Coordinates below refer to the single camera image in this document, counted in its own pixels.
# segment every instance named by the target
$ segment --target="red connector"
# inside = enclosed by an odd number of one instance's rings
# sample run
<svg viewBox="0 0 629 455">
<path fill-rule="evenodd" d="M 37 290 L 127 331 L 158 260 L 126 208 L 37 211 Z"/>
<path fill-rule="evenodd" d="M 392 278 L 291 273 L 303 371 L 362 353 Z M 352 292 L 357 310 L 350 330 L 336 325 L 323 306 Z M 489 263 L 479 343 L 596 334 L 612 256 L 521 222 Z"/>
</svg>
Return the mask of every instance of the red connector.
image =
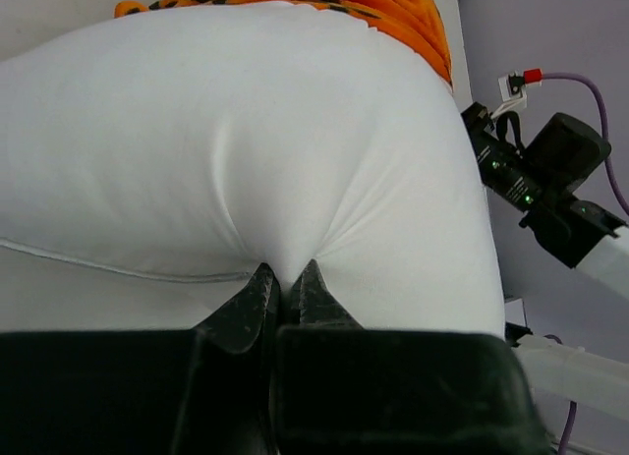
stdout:
<svg viewBox="0 0 629 455">
<path fill-rule="evenodd" d="M 541 69 L 527 70 L 524 72 L 523 77 L 526 85 L 539 84 L 543 79 L 543 73 Z"/>
</svg>

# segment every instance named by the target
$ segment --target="gray wall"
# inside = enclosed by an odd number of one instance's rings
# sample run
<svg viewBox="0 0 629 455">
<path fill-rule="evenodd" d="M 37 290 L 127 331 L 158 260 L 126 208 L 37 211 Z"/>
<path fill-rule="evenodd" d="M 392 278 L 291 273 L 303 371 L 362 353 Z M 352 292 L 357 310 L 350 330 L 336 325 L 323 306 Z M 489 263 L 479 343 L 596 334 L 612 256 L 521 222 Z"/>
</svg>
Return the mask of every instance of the gray wall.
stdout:
<svg viewBox="0 0 629 455">
<path fill-rule="evenodd" d="M 629 195 L 629 0 L 460 0 L 474 98 L 496 107 L 496 79 L 512 70 L 541 67 L 576 72 L 600 86 L 607 103 L 612 159 Z M 598 111 L 580 85 L 546 82 L 530 90 L 523 115 L 529 140 L 557 111 L 596 129 Z M 622 216 L 603 169 L 577 192 Z M 536 333 L 554 333 L 567 345 L 629 363 L 629 302 L 547 255 L 520 214 L 493 195 L 492 221 L 506 293 L 521 296 Z M 540 395 L 548 424 L 560 431 L 567 403 Z M 574 439 L 610 453 L 629 453 L 629 424 L 580 408 Z"/>
</svg>

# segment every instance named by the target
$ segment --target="cable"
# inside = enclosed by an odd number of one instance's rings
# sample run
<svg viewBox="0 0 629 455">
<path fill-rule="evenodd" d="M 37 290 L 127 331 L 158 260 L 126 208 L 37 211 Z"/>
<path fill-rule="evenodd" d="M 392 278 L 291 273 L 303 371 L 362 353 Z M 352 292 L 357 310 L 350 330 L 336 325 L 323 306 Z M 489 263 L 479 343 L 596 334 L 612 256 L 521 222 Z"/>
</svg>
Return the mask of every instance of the cable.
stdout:
<svg viewBox="0 0 629 455">
<path fill-rule="evenodd" d="M 544 336 L 546 339 L 554 340 L 557 344 L 563 345 L 563 342 L 559 337 L 553 334 Z M 570 409 L 568 410 L 568 419 L 566 425 L 563 428 L 563 433 L 559 439 L 559 446 L 557 448 L 557 455 L 566 455 L 568 453 L 568 442 L 570 441 L 570 435 L 572 435 L 572 428 L 574 427 L 574 421 L 577 418 L 577 403 L 570 401 Z"/>
<path fill-rule="evenodd" d="M 592 80 L 582 75 L 568 74 L 562 72 L 543 74 L 539 70 L 525 72 L 524 78 L 527 81 L 527 84 L 537 82 L 539 81 L 538 78 L 541 78 L 541 80 L 569 80 L 587 86 L 594 95 L 594 98 L 597 101 L 597 106 L 599 107 L 601 136 L 604 140 L 609 141 L 609 122 L 607 119 L 607 108 L 605 107 L 605 103 L 602 99 L 602 94 L 600 93 L 599 88 Z M 609 180 L 611 190 L 613 191 L 613 194 L 616 197 L 618 204 L 620 204 L 620 207 L 625 211 L 627 215 L 629 215 L 629 202 L 623 196 L 622 191 L 620 190 L 618 180 L 616 179 L 616 175 L 613 171 L 610 157 L 605 159 L 605 171 L 607 172 L 607 179 Z"/>
</svg>

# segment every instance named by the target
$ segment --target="black device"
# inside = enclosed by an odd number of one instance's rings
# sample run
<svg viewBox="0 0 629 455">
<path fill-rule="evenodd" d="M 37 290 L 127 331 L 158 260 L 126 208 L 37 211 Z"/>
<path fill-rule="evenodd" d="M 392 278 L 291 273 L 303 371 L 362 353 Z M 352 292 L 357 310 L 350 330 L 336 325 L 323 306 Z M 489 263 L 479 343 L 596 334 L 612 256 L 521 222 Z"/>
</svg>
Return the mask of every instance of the black device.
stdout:
<svg viewBox="0 0 629 455">
<path fill-rule="evenodd" d="M 463 113 L 483 183 L 526 215 L 538 243 L 574 268 L 605 236 L 626 223 L 574 191 L 611 153 L 594 129 L 563 113 L 555 114 L 524 146 L 520 120 L 507 112 L 494 124 L 486 107 L 474 103 Z M 507 140 L 513 128 L 515 143 Z"/>
<path fill-rule="evenodd" d="M 546 455 L 510 347 L 363 329 L 315 262 L 189 330 L 0 334 L 0 453 Z"/>
</svg>

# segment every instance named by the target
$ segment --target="purple cable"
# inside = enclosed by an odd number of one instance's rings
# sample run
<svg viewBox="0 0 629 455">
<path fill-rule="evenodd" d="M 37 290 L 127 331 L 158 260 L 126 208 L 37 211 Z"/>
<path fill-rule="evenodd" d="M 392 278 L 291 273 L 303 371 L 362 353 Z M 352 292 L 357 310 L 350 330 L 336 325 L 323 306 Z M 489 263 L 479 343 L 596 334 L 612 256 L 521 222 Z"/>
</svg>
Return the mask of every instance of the purple cable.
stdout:
<svg viewBox="0 0 629 455">
<path fill-rule="evenodd" d="M 609 122 L 607 120 L 607 108 L 605 107 L 605 103 L 602 99 L 602 94 L 600 93 L 599 88 L 593 81 L 582 75 L 568 74 L 562 72 L 543 74 L 543 80 L 571 80 L 573 82 L 579 82 L 580 84 L 587 86 L 594 95 L 594 98 L 597 100 L 597 106 L 599 107 L 601 136 L 606 141 L 609 141 Z M 607 178 L 609 179 L 611 190 L 613 191 L 613 194 L 616 197 L 618 204 L 620 204 L 620 207 L 622 207 L 625 213 L 629 215 L 629 202 L 627 202 L 627 199 L 622 195 L 622 191 L 620 190 L 620 186 L 618 185 L 618 180 L 616 179 L 616 175 L 614 174 L 613 166 L 611 165 L 611 159 L 609 157 L 605 160 L 605 171 L 607 172 Z"/>
<path fill-rule="evenodd" d="M 554 340 L 557 344 L 562 345 L 561 339 L 553 334 L 548 334 L 544 336 L 546 339 Z M 570 435 L 572 434 L 572 427 L 574 427 L 574 421 L 577 417 L 577 403 L 574 401 L 570 401 L 570 410 L 568 411 L 568 420 L 566 421 L 566 425 L 563 428 L 563 433 L 561 434 L 561 438 L 559 439 L 559 446 L 557 447 L 557 455 L 566 455 L 568 453 L 568 441 L 570 440 Z"/>
</svg>

